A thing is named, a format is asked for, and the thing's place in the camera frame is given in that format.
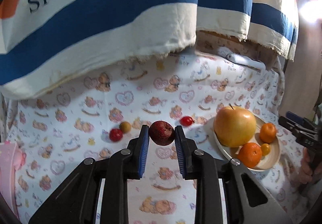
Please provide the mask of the person's right hand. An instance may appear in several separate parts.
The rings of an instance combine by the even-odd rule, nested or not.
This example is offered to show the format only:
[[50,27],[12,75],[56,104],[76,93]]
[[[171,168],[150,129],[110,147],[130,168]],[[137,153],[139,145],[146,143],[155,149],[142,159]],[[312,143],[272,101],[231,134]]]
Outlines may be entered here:
[[310,163],[311,159],[308,153],[308,149],[304,148],[299,172],[295,177],[295,181],[297,182],[297,184],[308,184],[312,182],[313,171],[310,167]]

